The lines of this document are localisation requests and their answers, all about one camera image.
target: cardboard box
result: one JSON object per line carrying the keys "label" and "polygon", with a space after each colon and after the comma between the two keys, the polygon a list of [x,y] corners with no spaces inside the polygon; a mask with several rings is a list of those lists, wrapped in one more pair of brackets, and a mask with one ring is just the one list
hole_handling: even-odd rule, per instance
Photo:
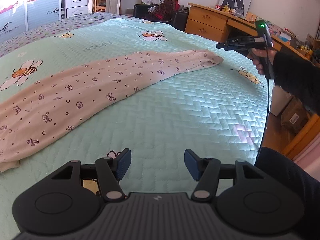
{"label": "cardboard box", "polygon": [[297,134],[307,122],[307,111],[302,102],[296,97],[293,97],[281,115],[281,125]]}

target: desk drawer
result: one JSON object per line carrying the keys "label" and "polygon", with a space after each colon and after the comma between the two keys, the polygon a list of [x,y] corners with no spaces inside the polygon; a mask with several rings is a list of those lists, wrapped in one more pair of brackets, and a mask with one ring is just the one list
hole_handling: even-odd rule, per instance
{"label": "desk drawer", "polygon": [[188,18],[197,22],[207,24],[221,31],[224,30],[228,20],[227,16],[194,6],[191,6]]}
{"label": "desk drawer", "polygon": [[196,34],[212,41],[220,42],[223,31],[213,28],[209,25],[188,19],[186,33]]}

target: white cabinet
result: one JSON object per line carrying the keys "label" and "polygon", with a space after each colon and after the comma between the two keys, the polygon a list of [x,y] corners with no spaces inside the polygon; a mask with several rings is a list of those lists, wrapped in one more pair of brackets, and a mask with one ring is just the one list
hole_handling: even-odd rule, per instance
{"label": "white cabinet", "polygon": [[67,18],[88,13],[88,6],[80,6],[74,8],[67,8]]}
{"label": "white cabinet", "polygon": [[66,0],[67,18],[88,13],[89,0]]}

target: black cable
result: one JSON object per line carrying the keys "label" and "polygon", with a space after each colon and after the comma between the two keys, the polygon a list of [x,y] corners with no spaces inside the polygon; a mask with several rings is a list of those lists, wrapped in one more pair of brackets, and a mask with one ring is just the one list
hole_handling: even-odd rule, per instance
{"label": "black cable", "polygon": [[[268,54],[268,48],[266,48],[266,51],[267,51],[267,59],[268,59],[268,63],[271,64],[270,62],[270,59],[269,59],[269,54]],[[264,135],[266,133],[266,129],[267,129],[267,123],[268,123],[268,117],[269,117],[269,106],[270,106],[270,85],[269,85],[269,80],[267,80],[267,84],[268,84],[268,106],[267,106],[267,116],[266,116],[266,123],[264,125],[264,130],[263,130],[263,135],[262,135],[262,140],[261,140],[261,144],[260,144],[260,147],[259,147],[259,150],[258,150],[258,154],[257,154],[257,157],[256,157],[256,160],[259,158],[259,155],[260,155],[260,152],[261,152],[261,149],[262,149],[262,143],[263,143],[263,139],[264,139]]]}

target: bed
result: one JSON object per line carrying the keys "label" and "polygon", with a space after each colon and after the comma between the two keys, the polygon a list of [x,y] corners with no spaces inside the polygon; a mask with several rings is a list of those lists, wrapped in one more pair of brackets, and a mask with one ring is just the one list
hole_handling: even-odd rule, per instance
{"label": "bed", "polygon": [[[147,41],[142,35],[145,32],[162,32],[167,40]],[[11,214],[14,199],[72,159],[93,163],[111,150],[130,148],[132,164],[120,182],[125,193],[190,193],[196,182],[184,166],[186,148],[223,163],[244,159],[254,164],[267,114],[265,79],[250,60],[233,51],[217,50],[215,45],[170,25],[105,13],[41,26],[0,44],[1,84],[3,77],[12,74],[13,65],[20,66],[29,59],[46,62],[22,86],[1,91],[0,103],[39,78],[136,51],[208,49],[224,58],[218,66],[178,74],[114,103],[21,160],[19,168],[0,174],[2,239],[11,239],[19,232]],[[230,185],[230,181],[221,182],[219,191]]]}

